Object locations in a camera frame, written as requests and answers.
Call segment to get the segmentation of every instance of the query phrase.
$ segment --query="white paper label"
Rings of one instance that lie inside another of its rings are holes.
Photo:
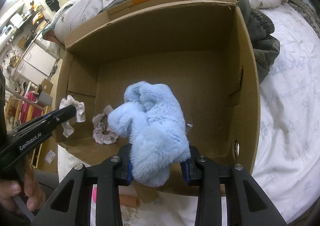
[[[44,160],[47,161],[49,164],[51,164],[51,162],[52,162],[52,160],[54,159],[55,156],[56,156],[55,152],[53,152],[50,149],[49,152],[47,153],[47,155],[45,156]]]

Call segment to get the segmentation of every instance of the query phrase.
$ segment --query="light blue plush fabric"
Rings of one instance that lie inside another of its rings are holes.
[[[132,144],[134,179],[147,186],[164,185],[170,165],[190,158],[180,105],[165,84],[139,82],[124,93],[124,104],[108,115],[109,127]]]

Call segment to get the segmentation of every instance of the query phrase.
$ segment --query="cabinet door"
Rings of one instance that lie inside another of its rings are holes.
[[[52,67],[56,62],[53,56],[50,56],[35,43],[32,43],[23,59],[47,76],[50,75]]]
[[[38,71],[32,65],[27,63],[26,61],[21,61],[20,67],[18,69],[18,73],[24,76],[26,79],[31,81],[32,83],[38,85],[41,84],[43,79],[48,78],[46,75]]]

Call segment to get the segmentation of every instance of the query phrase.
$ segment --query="silver bolt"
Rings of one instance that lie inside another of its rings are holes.
[[[111,160],[111,162],[118,162],[120,160],[120,157],[119,156],[112,156],[110,160]]]
[[[199,162],[206,162],[207,161],[207,157],[206,156],[202,156],[202,155],[197,157],[197,159],[198,159]]]
[[[241,165],[241,164],[235,164],[235,169],[236,170],[242,170],[243,169],[243,165]]]
[[[83,168],[83,164],[79,163],[74,166],[75,170],[81,170]]]

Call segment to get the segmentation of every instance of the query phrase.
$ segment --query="white bed sheet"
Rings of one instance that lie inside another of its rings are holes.
[[[262,11],[274,22],[281,49],[260,85],[261,127],[252,175],[289,223],[320,196],[320,39],[288,4]],[[79,162],[59,146],[60,179]],[[158,200],[142,204],[125,223],[191,226],[196,205],[197,197],[160,192]],[[223,218],[226,226],[225,212]]]

